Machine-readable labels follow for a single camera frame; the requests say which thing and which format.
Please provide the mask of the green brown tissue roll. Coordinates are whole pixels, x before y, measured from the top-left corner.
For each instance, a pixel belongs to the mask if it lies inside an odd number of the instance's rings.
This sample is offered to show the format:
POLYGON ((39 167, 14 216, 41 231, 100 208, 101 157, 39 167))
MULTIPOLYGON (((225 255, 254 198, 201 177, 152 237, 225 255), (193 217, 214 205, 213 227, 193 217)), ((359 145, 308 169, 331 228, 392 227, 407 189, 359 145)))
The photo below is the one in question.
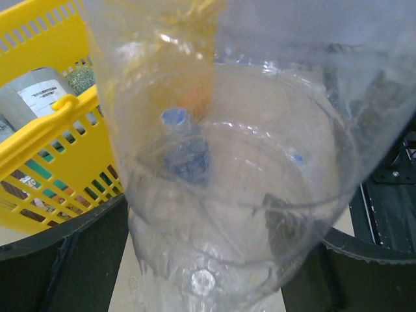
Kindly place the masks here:
POLYGON ((61 190, 91 208, 123 192, 109 147, 98 151, 95 146, 79 140, 64 147, 49 146, 35 153, 25 169, 51 184, 46 194, 61 190))

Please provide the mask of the green netted melon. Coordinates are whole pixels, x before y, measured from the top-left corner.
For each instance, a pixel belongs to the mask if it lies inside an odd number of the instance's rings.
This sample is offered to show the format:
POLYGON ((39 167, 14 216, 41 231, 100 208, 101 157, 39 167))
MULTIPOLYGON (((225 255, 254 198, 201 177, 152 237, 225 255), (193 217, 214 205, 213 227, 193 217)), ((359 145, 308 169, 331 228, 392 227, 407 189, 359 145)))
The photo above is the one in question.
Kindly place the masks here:
POLYGON ((67 74, 66 79, 76 96, 81 95, 96 83, 94 70, 89 67, 71 71, 67 74))

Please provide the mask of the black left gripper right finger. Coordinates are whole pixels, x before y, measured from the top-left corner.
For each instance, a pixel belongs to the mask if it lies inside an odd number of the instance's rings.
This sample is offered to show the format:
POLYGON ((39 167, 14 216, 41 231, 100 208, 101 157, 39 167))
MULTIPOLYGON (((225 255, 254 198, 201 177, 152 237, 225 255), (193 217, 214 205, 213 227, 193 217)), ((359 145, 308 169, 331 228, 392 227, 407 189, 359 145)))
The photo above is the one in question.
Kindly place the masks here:
POLYGON ((287 311, 414 311, 415 255, 331 229, 281 292, 287 311))

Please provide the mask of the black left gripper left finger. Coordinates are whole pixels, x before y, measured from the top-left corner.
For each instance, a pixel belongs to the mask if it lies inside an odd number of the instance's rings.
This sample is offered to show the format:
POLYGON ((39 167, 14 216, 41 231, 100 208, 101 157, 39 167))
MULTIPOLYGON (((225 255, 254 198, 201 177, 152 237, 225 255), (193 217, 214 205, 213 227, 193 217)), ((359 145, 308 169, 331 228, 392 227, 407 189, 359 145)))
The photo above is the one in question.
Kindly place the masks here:
POLYGON ((123 195, 1 246, 2 311, 108 311, 127 240, 123 195))

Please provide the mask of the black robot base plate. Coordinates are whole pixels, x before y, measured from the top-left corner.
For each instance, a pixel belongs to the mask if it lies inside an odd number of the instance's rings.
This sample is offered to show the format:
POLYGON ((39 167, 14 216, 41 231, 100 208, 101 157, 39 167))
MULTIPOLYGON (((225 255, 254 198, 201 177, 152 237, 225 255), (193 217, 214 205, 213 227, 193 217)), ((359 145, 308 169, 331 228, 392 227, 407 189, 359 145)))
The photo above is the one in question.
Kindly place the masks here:
POLYGON ((415 253, 415 118, 357 188, 349 209, 356 238, 415 253))

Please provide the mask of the clear plastic bottle large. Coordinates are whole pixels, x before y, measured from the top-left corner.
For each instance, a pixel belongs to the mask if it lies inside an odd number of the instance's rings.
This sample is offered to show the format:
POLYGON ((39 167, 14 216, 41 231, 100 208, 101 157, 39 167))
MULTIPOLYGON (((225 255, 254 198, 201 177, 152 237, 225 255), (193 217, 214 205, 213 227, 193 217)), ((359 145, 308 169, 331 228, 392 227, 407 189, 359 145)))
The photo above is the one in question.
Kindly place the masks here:
POLYGON ((141 310, 255 311, 411 118, 415 2, 83 5, 141 310), (164 167, 175 107, 208 141, 204 187, 164 167))

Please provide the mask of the yellow plastic shopping basket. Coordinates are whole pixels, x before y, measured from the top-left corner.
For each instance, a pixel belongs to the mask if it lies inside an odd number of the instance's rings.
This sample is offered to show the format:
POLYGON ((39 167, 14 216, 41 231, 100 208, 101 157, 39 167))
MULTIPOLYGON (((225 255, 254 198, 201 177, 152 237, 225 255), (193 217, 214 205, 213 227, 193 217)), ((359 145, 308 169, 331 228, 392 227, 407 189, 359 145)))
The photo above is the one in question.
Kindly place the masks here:
MULTIPOLYGON (((2 11, 2 84, 37 68, 68 74, 91 65, 82 2, 22 1, 2 11)), ((87 208, 61 190, 46 194, 51 184, 34 172, 29 175, 25 169, 25 163, 35 153, 78 140, 95 144, 98 151, 108 146, 112 155, 95 88, 80 96, 62 96, 53 104, 53 110, 53 114, 30 121, 1 143, 4 228, 35 234, 98 206, 87 208)))

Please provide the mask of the blue label Pocari bottle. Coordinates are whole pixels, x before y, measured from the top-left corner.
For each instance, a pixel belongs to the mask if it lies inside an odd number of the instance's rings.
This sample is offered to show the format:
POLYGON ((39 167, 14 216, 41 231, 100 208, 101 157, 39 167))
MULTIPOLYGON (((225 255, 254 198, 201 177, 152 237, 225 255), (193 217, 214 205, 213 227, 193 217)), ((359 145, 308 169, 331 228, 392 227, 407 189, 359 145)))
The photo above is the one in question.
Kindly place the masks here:
POLYGON ((164 130, 164 167, 172 175, 204 187, 209 179, 211 155, 202 130, 193 123, 186 109, 175 107, 161 114, 164 130))

